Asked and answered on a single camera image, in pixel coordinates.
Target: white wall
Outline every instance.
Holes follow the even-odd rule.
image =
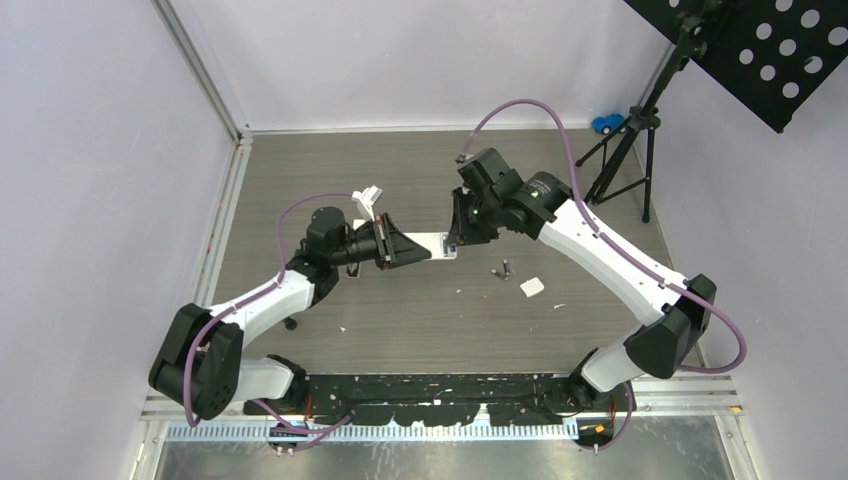
[[[749,341],[734,379],[769,479],[848,468],[847,87],[843,63],[782,135],[696,65],[659,104],[657,215],[675,267],[711,276]],[[702,345],[736,354],[715,321]]]
[[[473,125],[518,97],[585,124],[626,113],[667,44],[621,0],[176,4],[254,130]]]
[[[231,145],[147,1],[5,2],[0,478],[118,478]]]

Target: perforated black panel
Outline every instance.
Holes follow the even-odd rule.
[[[625,1],[672,42],[680,34],[678,16],[699,13],[705,3]],[[706,55],[696,62],[771,128],[782,132],[795,110],[848,56],[848,2],[731,3],[732,12],[709,40]]]

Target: wooden floor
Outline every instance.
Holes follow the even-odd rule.
[[[257,136],[233,221],[216,302],[242,294],[279,268],[275,225],[289,204],[323,192],[383,189],[378,211],[402,231],[447,231],[451,190],[461,183],[454,158],[466,132],[345,133]],[[600,136],[571,132],[575,155]],[[527,179],[546,170],[568,183],[553,130],[488,131],[476,147],[493,146]],[[580,169],[586,191],[600,158]],[[610,192],[640,176],[631,152]],[[641,222],[642,189],[594,207],[637,247],[668,264],[656,222]],[[356,216],[343,198],[316,200],[284,223],[285,248],[303,236],[310,214],[324,205]],[[491,274],[504,258],[515,275]],[[545,290],[525,298],[519,284],[539,277]],[[599,282],[562,254],[512,233],[489,245],[465,247],[454,261],[423,262],[391,271],[363,264],[362,278],[342,275],[330,296],[256,339],[247,358],[274,353],[313,373],[451,373],[568,371],[592,348],[627,334],[637,322]]]

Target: blue object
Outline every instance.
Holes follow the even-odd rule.
[[[624,116],[618,113],[613,113],[612,115],[606,117],[598,117],[592,120],[592,128],[598,132],[603,133],[604,135],[609,132],[615,130],[621,123],[624,121]]]

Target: tripod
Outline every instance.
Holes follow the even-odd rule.
[[[645,100],[645,103],[631,107],[630,115],[624,122],[608,133],[600,143],[592,147],[591,150],[577,161],[577,166],[582,167],[589,157],[603,148],[601,173],[592,183],[592,188],[586,193],[583,201],[591,202],[592,205],[600,205],[607,200],[611,200],[624,192],[644,184],[645,204],[642,211],[642,222],[648,223],[651,221],[651,174],[653,173],[654,166],[654,136],[661,124],[660,118],[657,116],[659,112],[657,102],[660,99],[660,95],[668,87],[674,74],[683,70],[689,63],[690,58],[698,58],[706,52],[706,42],[700,40],[702,23],[703,19],[698,15],[687,15],[683,17],[680,23],[680,37],[677,41],[677,46],[674,47],[662,71],[657,76],[654,87],[648,95],[647,100]],[[639,133],[643,130],[648,131],[648,155],[645,159],[645,176],[610,195],[606,195],[606,191],[613,178],[615,178],[615,174],[618,173],[618,169],[621,168],[624,158],[633,147],[633,143],[636,142]],[[621,142],[613,151],[609,162],[607,162],[607,143],[622,131],[624,131],[624,137],[622,137]]]

